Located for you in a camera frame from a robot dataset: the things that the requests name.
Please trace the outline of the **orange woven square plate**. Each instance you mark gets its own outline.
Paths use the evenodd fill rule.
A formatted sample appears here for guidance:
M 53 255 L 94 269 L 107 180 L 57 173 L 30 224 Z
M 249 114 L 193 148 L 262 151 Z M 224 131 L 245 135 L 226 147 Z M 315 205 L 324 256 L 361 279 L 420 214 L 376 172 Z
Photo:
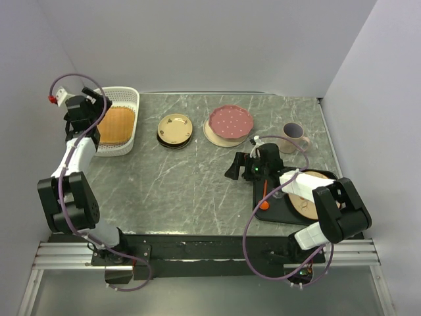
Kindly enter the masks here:
M 125 144 L 132 136 L 136 114 L 127 107 L 111 107 L 98 124 L 101 145 Z

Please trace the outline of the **pink polka dot plate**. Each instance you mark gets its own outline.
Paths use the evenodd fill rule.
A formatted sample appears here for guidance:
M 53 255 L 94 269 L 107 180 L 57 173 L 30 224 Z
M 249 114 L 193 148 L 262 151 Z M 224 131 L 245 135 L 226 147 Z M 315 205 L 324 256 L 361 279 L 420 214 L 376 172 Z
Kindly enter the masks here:
M 237 105 L 223 105 L 210 114 L 209 126 L 222 138 L 238 139 L 250 133 L 254 122 L 248 110 Z

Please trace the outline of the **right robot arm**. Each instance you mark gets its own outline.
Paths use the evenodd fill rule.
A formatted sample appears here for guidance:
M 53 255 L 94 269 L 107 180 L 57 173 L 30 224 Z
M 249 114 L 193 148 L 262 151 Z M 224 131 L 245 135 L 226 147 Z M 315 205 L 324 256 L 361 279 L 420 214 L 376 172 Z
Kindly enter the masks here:
M 253 214 L 267 221 L 282 215 L 289 221 L 312 206 L 304 228 L 290 234 L 285 255 L 303 262 L 317 247 L 337 244 L 372 225 L 371 216 L 354 184 L 327 171 L 287 167 L 273 143 L 256 145 L 251 153 L 237 152 L 224 176 L 253 183 Z

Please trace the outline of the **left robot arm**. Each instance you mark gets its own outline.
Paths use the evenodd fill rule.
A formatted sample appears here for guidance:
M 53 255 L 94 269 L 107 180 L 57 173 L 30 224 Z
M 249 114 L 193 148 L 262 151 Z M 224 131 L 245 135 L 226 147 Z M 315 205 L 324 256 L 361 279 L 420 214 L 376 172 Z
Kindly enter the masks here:
M 118 265 L 129 260 L 131 249 L 121 242 L 119 228 L 100 218 L 99 204 L 84 174 L 100 143 L 97 125 L 112 101 L 89 88 L 65 101 L 66 151 L 59 167 L 40 180 L 37 192 L 47 225 L 54 233 L 85 238 Z

